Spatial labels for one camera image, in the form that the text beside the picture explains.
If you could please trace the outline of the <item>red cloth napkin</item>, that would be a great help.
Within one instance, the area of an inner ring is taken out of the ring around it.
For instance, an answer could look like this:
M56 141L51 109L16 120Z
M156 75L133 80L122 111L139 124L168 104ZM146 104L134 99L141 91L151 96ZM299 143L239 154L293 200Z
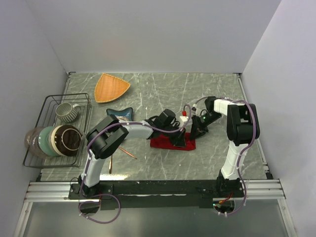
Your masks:
M193 151L196 149L196 141L190 140L190 134L188 132L185 133L185 142L185 147L177 147L171 144L168 137L160 135L159 137L150 140L150 147L180 151Z

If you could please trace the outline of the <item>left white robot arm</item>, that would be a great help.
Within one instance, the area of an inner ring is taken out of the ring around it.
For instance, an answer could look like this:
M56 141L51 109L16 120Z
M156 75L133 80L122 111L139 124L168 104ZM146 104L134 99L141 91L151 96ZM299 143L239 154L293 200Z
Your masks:
M184 148L185 133L185 128L180 126L176 115L169 109L142 121L125 121L115 115L108 115L86 136L87 160L79 177L81 194L86 198L97 195L104 162L114 154L124 140L151 140L163 135L168 137L172 146Z

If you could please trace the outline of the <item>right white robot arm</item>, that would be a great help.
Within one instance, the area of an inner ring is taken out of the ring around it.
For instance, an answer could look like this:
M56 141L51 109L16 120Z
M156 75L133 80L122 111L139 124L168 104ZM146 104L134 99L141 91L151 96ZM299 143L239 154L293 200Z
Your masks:
M208 132L208 126L221 118L226 117L226 134L229 140L229 149L225 163L216 179L216 192L227 197L233 190L242 188L241 169L249 148L260 136L260 126L254 104L245 100L234 101L227 97L208 96L204 100L204 113L194 103L192 111L192 128L190 139L196 139Z

